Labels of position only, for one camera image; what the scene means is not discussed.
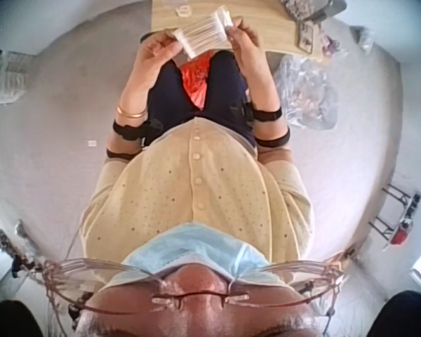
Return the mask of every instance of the nose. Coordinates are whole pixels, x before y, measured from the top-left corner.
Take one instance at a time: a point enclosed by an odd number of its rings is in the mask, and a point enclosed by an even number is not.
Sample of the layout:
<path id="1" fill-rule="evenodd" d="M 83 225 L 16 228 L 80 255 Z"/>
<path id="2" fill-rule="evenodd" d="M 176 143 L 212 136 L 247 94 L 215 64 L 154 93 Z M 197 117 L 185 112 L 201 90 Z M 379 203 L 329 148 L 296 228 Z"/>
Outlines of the nose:
<path id="1" fill-rule="evenodd" d="M 175 272 L 168 275 L 165 281 L 173 285 L 176 293 L 200 291 L 225 293 L 228 286 L 228 282 L 219 274 L 209 267 L 197 263 L 179 267 Z"/>

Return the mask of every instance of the blue face mask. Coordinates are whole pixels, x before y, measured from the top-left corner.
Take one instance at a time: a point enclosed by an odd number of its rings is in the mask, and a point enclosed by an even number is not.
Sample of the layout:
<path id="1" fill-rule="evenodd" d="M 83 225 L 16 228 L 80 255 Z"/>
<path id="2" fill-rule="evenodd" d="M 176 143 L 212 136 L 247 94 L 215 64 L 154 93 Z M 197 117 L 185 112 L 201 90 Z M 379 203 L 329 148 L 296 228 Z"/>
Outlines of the blue face mask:
<path id="1" fill-rule="evenodd" d="M 172 267 L 199 263 L 229 281 L 269 265 L 269 261 L 253 246 L 228 234 L 196 223 L 185 223 L 164 232 L 129 254 L 123 265 L 138 267 L 156 274 Z M 105 287 L 136 282 L 145 276 L 122 272 Z M 261 285 L 282 285 L 275 275 L 239 278 L 242 282 Z"/>

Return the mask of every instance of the wooden table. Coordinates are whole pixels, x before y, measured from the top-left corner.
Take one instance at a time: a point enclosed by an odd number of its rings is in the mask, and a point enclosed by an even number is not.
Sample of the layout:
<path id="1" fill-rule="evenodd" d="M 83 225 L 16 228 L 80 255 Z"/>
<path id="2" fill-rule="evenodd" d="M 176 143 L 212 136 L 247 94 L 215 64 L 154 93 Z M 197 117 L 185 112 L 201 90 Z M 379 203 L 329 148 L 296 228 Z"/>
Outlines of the wooden table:
<path id="1" fill-rule="evenodd" d="M 177 16 L 174 8 L 164 6 L 163 0 L 153 0 L 152 31 L 178 28 L 199 21 L 221 5 L 228 7 L 231 16 L 243 16 L 246 23 L 256 29 L 266 51 L 303 55 L 319 62 L 324 59 L 319 40 L 319 29 L 314 29 L 314 51 L 307 54 L 297 47 L 297 25 L 287 14 L 279 0 L 194 0 L 189 1 L 192 15 Z M 222 48 L 230 48 L 229 43 Z"/>

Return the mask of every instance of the gold bracelet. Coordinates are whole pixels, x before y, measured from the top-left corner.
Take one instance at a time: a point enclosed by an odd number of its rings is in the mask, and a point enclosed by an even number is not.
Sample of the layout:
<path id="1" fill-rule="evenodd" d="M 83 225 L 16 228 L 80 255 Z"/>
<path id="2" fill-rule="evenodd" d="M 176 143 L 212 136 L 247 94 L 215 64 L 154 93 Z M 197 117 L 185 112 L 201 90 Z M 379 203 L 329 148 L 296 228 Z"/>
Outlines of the gold bracelet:
<path id="1" fill-rule="evenodd" d="M 144 117 L 148 113 L 147 108 L 145 108 L 145 110 L 143 110 L 139 114 L 129 114 L 125 110 L 123 110 L 119 105 L 117 105 L 117 112 L 121 116 L 126 117 L 126 118 L 131 118 L 131 119 L 137 119 L 137 118 L 140 118 L 140 117 Z"/>

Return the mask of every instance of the floor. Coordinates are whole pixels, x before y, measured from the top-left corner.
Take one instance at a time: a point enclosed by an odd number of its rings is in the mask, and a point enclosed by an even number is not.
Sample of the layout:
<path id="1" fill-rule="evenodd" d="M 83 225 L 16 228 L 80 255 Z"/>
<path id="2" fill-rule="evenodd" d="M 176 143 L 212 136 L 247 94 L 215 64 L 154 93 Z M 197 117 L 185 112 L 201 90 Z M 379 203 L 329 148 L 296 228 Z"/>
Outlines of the floor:
<path id="1" fill-rule="evenodd" d="M 28 92 L 0 106 L 0 218 L 9 235 L 23 219 L 50 258 L 65 256 L 91 197 L 150 10 L 148 1 L 118 8 L 59 38 L 36 57 Z M 402 115 L 398 62 L 378 46 L 364 55 L 337 20 L 324 27 L 349 51 L 328 66 L 340 97 L 338 124 L 294 129 L 292 137 L 314 202 L 314 259 L 343 250 L 378 212 L 376 193 L 394 167 Z M 279 58 L 270 58 L 274 67 Z M 80 254 L 76 244 L 73 255 Z"/>

